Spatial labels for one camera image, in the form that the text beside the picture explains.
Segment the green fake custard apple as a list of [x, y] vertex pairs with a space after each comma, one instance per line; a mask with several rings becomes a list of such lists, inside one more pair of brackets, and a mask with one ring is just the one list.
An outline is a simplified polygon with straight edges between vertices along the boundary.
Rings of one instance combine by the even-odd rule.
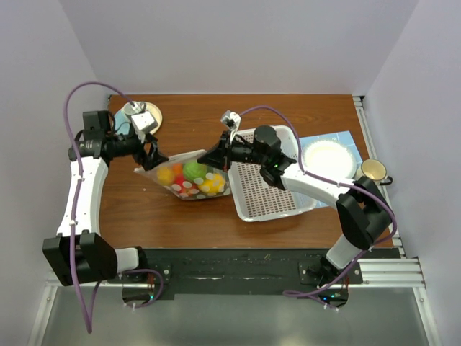
[[191, 181], [204, 179], [207, 174], [207, 167], [197, 161], [188, 161], [183, 165], [182, 174]]

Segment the polka dot zip bag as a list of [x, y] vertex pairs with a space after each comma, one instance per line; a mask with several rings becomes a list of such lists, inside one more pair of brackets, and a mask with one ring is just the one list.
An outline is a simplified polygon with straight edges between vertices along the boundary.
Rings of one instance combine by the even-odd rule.
[[200, 164], [197, 159], [206, 150], [199, 149], [169, 157], [156, 168], [134, 172], [154, 181], [181, 200], [203, 200], [231, 194], [228, 175], [216, 168]]

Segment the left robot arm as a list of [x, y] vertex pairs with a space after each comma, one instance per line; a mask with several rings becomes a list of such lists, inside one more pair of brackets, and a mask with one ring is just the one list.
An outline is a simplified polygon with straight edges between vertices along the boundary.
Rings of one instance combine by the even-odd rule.
[[136, 113], [126, 104], [116, 115], [84, 112], [83, 121], [76, 147], [68, 150], [71, 186], [63, 220], [56, 236], [44, 240], [43, 254], [64, 286], [73, 283], [72, 263], [79, 283], [111, 280], [121, 272], [141, 283], [149, 274], [145, 252], [141, 247], [113, 248], [100, 235], [99, 212], [113, 159], [131, 156], [146, 171], [168, 161], [153, 135], [161, 124], [161, 113], [149, 106]]

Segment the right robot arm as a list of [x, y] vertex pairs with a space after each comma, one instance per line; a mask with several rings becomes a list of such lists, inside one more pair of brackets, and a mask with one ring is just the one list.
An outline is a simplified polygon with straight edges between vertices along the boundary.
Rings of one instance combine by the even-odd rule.
[[257, 127], [251, 142], [240, 141], [225, 130], [218, 143], [197, 161], [223, 171], [234, 162], [256, 164], [268, 185], [307, 195], [336, 209], [342, 235], [321, 265], [321, 275], [329, 283], [339, 282], [346, 275], [346, 266], [369, 250], [392, 222], [393, 213], [371, 179], [330, 182], [305, 173], [299, 159], [282, 151], [281, 138], [272, 126]]

